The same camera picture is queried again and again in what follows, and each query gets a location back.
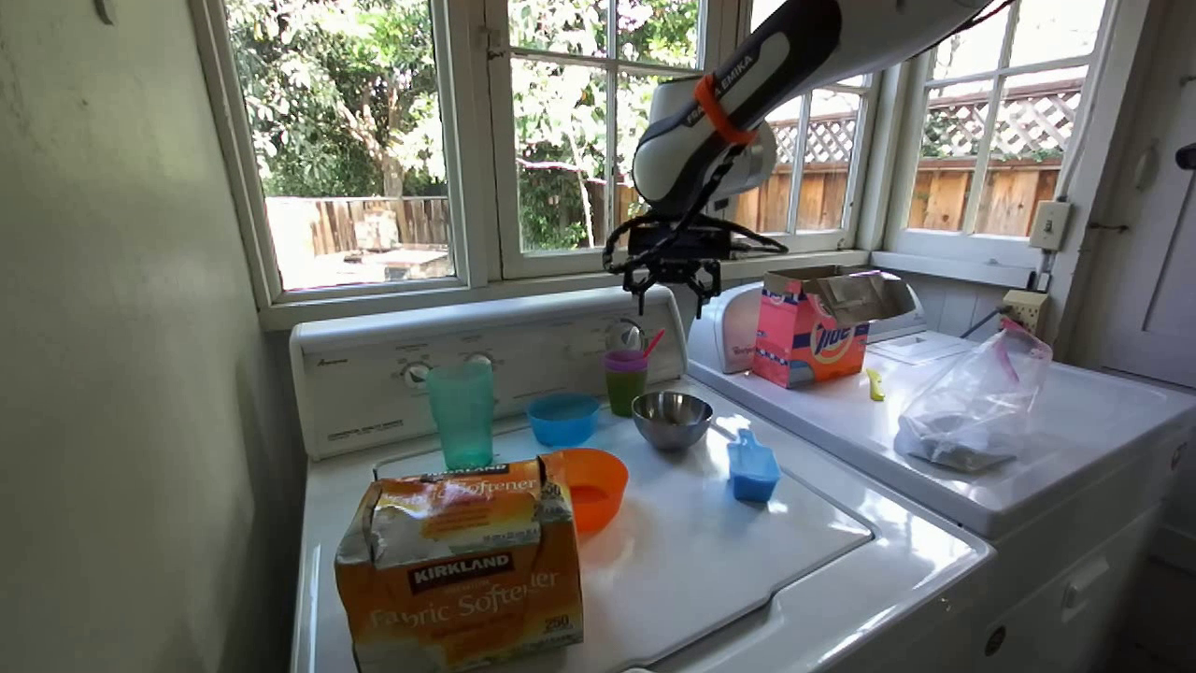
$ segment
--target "clear plastic bag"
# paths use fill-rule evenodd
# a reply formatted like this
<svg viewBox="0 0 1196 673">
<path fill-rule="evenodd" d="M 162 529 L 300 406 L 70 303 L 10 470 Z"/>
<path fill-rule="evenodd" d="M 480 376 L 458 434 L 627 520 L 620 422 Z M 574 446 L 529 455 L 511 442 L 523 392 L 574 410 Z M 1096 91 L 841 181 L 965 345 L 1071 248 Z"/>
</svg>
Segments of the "clear plastic bag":
<svg viewBox="0 0 1196 673">
<path fill-rule="evenodd" d="M 1015 461 L 1051 358 L 1051 345 L 1005 320 L 908 402 L 897 451 L 965 473 Z"/>
</svg>

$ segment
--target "white appliance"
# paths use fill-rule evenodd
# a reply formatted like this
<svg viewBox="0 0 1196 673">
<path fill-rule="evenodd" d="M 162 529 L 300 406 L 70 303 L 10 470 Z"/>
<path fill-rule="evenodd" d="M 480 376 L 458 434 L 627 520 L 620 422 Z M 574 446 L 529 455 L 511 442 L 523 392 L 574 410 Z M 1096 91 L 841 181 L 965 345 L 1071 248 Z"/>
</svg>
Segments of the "white appliance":
<svg viewBox="0 0 1196 673">
<path fill-rule="evenodd" d="M 1053 362 L 1026 447 L 987 473 L 954 473 L 893 447 L 897 414 L 968 339 L 878 326 L 868 374 L 816 389 L 750 376 L 757 283 L 713 299 L 690 326 L 690 376 L 901 488 L 993 546 L 987 589 L 962 612 L 978 670 L 1091 670 L 1107 623 L 1151 536 L 1163 493 L 1192 446 L 1192 395 Z"/>
<path fill-rule="evenodd" d="M 674 295 L 649 291 L 643 309 L 643 334 L 664 330 L 649 385 L 711 399 L 727 429 L 750 425 L 779 451 L 781 487 L 749 508 L 724 488 L 719 429 L 675 461 L 604 414 L 588 446 L 618 451 L 630 487 L 620 516 L 579 546 L 588 639 L 508 670 L 944 670 L 938 642 L 983 593 L 992 546 L 688 380 Z M 443 468 L 412 367 L 491 354 L 497 461 L 523 461 L 539 451 L 523 402 L 547 389 L 602 392 L 604 326 L 620 319 L 637 319 L 623 291 L 563 291 L 291 334 L 310 455 L 291 670 L 355 670 L 331 562 L 374 468 Z"/>
</svg>

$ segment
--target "cardboard box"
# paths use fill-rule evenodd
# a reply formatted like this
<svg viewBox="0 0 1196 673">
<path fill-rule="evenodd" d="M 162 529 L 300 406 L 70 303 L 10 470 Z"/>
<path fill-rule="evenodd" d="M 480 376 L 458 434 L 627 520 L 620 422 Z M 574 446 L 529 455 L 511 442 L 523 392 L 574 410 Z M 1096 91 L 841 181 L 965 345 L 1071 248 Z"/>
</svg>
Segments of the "cardboard box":
<svg viewBox="0 0 1196 673">
<path fill-rule="evenodd" d="M 906 314 L 888 274 L 770 274 L 750 370 L 775 385 L 820 385 L 862 367 L 874 319 Z"/>
<path fill-rule="evenodd" d="M 486 670 L 583 639 L 569 488 L 539 461 L 491 473 L 379 480 L 335 552 L 355 662 Z"/>
</svg>

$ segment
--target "stainless steel bowl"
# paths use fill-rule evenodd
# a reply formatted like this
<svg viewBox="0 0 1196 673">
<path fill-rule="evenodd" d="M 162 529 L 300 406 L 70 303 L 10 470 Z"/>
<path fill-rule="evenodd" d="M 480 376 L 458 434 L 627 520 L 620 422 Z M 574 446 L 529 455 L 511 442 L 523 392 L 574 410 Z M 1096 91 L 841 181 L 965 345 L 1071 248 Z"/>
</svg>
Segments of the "stainless steel bowl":
<svg viewBox="0 0 1196 673">
<path fill-rule="evenodd" d="M 630 419 L 658 451 L 690 447 L 705 434 L 711 414 L 713 406 L 688 392 L 643 392 L 630 399 Z"/>
</svg>

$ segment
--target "orange bowl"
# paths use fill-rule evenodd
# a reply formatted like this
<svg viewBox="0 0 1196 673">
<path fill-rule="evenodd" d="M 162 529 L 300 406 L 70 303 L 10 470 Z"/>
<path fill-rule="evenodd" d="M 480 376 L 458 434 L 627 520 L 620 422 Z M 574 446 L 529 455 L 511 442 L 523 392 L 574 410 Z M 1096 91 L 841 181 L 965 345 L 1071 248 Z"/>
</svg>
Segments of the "orange bowl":
<svg viewBox="0 0 1196 673">
<path fill-rule="evenodd" d="M 549 480 L 569 487 L 573 520 L 583 539 L 598 536 L 623 505 L 627 465 L 602 447 L 547 455 Z"/>
</svg>

